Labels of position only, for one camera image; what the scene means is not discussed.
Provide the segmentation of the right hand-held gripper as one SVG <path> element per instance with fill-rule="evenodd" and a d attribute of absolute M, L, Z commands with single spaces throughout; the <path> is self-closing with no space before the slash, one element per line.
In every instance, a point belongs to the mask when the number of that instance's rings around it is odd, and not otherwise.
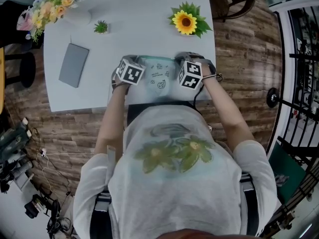
<path fill-rule="evenodd" d="M 209 67 L 210 75 L 216 74 L 214 64 L 202 55 L 193 52 L 180 52 L 175 56 L 176 63 L 181 67 L 178 74 L 179 84 L 188 89 L 196 90 L 204 78 L 202 64 Z"/>

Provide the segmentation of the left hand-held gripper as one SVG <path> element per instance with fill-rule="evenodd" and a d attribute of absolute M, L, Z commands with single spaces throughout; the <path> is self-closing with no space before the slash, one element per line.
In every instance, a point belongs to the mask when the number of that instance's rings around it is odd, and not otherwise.
<path fill-rule="evenodd" d="M 138 55 L 123 56 L 117 68 L 111 75 L 113 91 L 122 85 L 138 85 L 146 67 L 138 63 Z"/>

